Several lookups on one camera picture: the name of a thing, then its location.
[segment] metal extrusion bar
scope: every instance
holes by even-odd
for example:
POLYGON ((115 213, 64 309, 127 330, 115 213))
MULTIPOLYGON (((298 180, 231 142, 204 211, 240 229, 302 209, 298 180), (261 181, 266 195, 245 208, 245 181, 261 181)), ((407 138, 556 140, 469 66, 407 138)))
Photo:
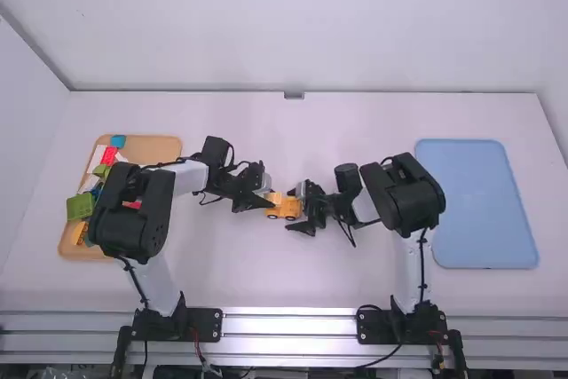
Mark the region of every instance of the metal extrusion bar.
MULTIPOLYGON (((211 363, 226 366, 355 367, 392 345, 359 345, 356 310, 224 308, 223 337, 204 343, 211 363)), ((0 312, 0 363, 110 364, 128 312, 0 312)), ((463 335, 470 368, 568 369, 568 318, 449 316, 463 335)), ((192 343, 148 344, 149 365, 199 365, 192 343)), ((448 366, 452 366, 449 352, 448 366)), ((141 364, 142 343, 127 363, 141 364)), ((430 367, 430 349, 405 345, 377 367, 430 367)))

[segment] green block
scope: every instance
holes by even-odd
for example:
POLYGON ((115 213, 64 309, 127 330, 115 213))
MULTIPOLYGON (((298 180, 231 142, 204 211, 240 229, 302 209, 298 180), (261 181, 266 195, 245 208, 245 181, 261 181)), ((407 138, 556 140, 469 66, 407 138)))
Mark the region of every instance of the green block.
POLYGON ((67 199, 67 221, 83 219, 92 215, 95 200, 91 193, 84 193, 67 199))
POLYGON ((106 166, 105 164, 100 164, 92 170, 92 174, 99 178, 106 178, 106 175, 108 176, 107 170, 110 170, 108 166, 106 166))

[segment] white table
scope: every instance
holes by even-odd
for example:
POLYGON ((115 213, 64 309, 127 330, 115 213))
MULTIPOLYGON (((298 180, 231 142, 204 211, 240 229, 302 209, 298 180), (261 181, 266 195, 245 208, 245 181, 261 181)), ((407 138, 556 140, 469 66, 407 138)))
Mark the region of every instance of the white table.
MULTIPOLYGON (((333 168, 342 162, 413 152, 420 138, 497 139, 507 150, 540 266, 434 265, 432 298, 450 316, 568 317, 568 173, 539 100, 528 93, 306 93, 301 101, 281 93, 78 93, 45 165, 38 165, 38 184, 0 277, 0 310, 129 312, 138 305, 113 263, 70 262, 57 253, 64 200, 76 190, 93 141, 109 132, 177 135, 185 154, 199 151, 207 135, 219 136, 234 145, 238 161, 262 159, 276 190, 310 178, 329 192, 333 168)), ((388 306, 393 237, 381 225, 358 231, 352 249, 334 224, 309 238, 260 210, 234 215, 228 201, 197 202, 189 194, 175 200, 165 248, 189 304, 388 306)), ((527 333, 568 336, 568 325, 558 327, 527 333)))

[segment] blue tray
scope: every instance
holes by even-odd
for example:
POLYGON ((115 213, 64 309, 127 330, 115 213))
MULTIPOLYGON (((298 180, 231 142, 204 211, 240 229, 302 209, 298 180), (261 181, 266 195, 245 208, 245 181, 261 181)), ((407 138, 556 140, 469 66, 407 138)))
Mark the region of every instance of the blue tray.
POLYGON ((535 268, 539 253, 503 145, 422 139, 416 158, 446 194, 432 251, 445 268, 535 268))

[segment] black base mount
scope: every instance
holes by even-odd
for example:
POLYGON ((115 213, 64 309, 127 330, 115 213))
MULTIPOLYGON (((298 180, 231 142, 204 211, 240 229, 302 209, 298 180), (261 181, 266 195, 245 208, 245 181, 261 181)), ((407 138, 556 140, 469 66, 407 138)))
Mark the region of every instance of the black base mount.
POLYGON ((132 326, 122 326, 114 350, 110 377, 120 379, 130 342, 215 343, 221 339, 223 311, 219 308, 187 308, 181 293, 170 317, 149 309, 136 310, 132 326))
POLYGON ((446 315, 430 301, 415 306, 414 312, 404 314, 394 297, 390 310, 363 305, 357 310, 357 340, 362 345, 409 343, 432 345, 447 341, 446 315))

